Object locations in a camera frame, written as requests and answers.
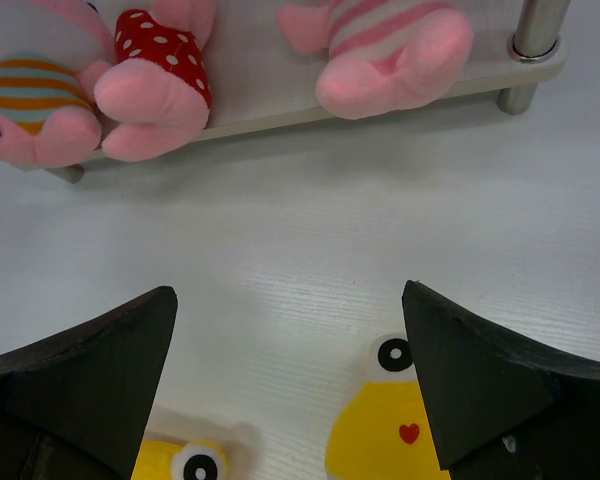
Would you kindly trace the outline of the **pink frog orange-striped shirt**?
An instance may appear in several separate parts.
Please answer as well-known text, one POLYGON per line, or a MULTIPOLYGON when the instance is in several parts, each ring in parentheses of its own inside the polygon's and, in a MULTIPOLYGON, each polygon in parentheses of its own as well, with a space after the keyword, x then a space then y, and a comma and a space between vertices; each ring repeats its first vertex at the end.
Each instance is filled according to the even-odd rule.
POLYGON ((115 60, 87 1, 0 1, 0 161, 78 164, 99 146, 94 85, 115 60))

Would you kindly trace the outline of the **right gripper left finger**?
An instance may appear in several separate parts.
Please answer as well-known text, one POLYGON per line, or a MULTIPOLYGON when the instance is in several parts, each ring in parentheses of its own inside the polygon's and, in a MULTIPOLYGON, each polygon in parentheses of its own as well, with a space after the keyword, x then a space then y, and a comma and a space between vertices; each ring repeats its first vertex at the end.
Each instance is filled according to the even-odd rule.
POLYGON ((0 479, 128 479, 178 308, 155 288, 0 355, 0 479))

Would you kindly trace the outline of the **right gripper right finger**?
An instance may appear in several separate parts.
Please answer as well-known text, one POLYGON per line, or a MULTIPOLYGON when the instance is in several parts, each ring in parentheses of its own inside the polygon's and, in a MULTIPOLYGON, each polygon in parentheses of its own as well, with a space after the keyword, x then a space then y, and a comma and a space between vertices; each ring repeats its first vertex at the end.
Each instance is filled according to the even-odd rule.
POLYGON ((454 479, 600 479, 600 362, 406 283, 403 316, 439 465, 454 479))

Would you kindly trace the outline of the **yellow frog red-striped shirt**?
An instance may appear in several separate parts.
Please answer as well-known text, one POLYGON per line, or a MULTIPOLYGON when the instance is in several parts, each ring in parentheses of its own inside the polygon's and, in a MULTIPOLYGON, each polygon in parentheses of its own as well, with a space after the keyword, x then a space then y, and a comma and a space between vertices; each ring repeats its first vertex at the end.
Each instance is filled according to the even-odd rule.
POLYGON ((365 378, 335 420, 329 479, 448 479, 438 462, 407 335, 371 346, 365 378))

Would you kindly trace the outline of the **pink frog pink-striped shirt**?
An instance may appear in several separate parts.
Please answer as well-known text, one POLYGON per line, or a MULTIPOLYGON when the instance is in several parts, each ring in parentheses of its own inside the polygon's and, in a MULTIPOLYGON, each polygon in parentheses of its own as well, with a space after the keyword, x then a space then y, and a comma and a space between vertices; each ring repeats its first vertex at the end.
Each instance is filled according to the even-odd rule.
POLYGON ((296 52, 327 51, 315 97, 348 120, 439 99, 461 76, 474 38, 469 18, 450 1, 286 4, 276 22, 296 52))

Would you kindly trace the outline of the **pink frog red polka-dot shirt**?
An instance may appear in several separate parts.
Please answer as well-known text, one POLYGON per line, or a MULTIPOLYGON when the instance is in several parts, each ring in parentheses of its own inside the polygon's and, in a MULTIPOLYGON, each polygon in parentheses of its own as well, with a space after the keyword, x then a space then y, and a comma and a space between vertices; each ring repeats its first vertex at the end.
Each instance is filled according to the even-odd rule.
POLYGON ((115 160, 153 159, 191 143, 212 106, 202 50, 216 16, 214 1, 99 1, 115 64, 97 80, 95 101, 115 122, 102 140, 115 160))

